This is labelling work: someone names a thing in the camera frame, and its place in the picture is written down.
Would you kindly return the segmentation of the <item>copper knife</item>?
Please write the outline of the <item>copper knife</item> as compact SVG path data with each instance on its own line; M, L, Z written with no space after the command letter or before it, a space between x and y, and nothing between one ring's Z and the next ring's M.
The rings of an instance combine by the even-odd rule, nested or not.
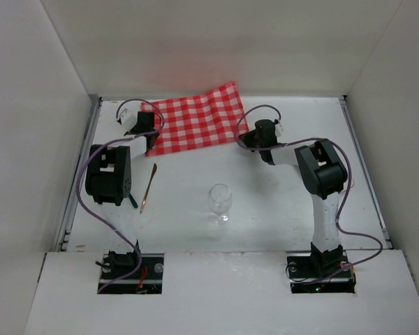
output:
M154 163L153 164L153 167L152 167L152 171L151 171L150 177L149 177L148 185L147 185L145 194L143 196L142 203L140 205L140 214L143 212L143 210L145 208L145 205L146 205L146 202L147 202L147 197L149 195L149 190L150 190L151 185L152 185L152 180L153 180L153 178L154 178L157 170L158 170L158 165L156 163Z

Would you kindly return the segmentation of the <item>red white checkered cloth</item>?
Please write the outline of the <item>red white checkered cloth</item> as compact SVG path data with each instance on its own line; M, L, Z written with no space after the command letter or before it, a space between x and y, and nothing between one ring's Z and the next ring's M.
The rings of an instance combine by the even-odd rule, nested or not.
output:
M165 125L148 156L212 147L235 141L235 132L249 132L235 82L206 94L142 103L143 112L160 109Z

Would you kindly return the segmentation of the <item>clear wine glass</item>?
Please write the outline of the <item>clear wine glass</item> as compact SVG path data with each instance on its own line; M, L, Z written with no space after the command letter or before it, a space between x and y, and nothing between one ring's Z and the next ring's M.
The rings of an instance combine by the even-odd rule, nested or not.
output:
M210 220L216 225L223 225L229 219L233 195L225 184L215 184L208 192L207 206L211 212Z

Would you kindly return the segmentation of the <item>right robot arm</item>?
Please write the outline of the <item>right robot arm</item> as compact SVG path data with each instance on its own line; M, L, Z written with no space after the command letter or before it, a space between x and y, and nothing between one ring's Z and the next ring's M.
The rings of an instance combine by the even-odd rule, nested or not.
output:
M262 119L255 123L252 131L239 133L236 141L242 148L258 152L268 165L293 165L297 168L313 203L311 256L322 263L338 260L343 254L343 247L336 216L348 172L330 140L322 138L280 143L278 125L277 120Z

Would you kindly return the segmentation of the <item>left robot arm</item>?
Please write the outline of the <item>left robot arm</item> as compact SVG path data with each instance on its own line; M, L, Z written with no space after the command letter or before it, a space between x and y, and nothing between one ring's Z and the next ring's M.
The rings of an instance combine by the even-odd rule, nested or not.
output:
M136 255L138 241L124 231L128 221L122 216L132 188L132 158L150 152L164 127L161 112L139 112L134 126L122 137L93 144L81 167L76 186L78 204L91 217L115 233Z

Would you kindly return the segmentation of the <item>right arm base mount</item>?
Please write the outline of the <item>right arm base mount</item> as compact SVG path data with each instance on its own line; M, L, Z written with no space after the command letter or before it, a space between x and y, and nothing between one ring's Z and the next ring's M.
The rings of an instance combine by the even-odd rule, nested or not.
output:
M323 294L355 292L354 269L348 269L347 254L325 269L318 269L310 253L289 253L287 255L286 276L292 294Z

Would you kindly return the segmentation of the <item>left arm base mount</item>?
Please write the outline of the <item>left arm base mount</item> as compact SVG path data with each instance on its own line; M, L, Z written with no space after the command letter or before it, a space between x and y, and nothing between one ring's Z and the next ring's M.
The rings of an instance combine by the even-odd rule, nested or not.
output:
M110 251L95 264L100 267L98 295L159 295L163 288L164 254Z

